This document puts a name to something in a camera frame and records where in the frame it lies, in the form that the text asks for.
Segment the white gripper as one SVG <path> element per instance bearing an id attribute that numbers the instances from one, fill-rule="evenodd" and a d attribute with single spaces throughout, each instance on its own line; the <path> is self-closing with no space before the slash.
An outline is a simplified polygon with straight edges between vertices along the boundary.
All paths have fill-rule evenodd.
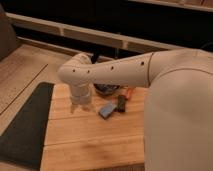
<path id="1" fill-rule="evenodd" d="M 70 85 L 70 100 L 71 112 L 74 112 L 78 107 L 84 111 L 92 111 L 92 90 L 88 84 Z"/>

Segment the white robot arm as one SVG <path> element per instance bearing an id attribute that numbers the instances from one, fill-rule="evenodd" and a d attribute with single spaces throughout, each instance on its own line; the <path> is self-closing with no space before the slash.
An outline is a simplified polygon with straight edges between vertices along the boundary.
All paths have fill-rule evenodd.
<path id="1" fill-rule="evenodd" d="M 177 49 L 96 64 L 80 53 L 58 75 L 75 105 L 91 101 L 91 83 L 146 88 L 145 170 L 213 171 L 213 52 Z"/>

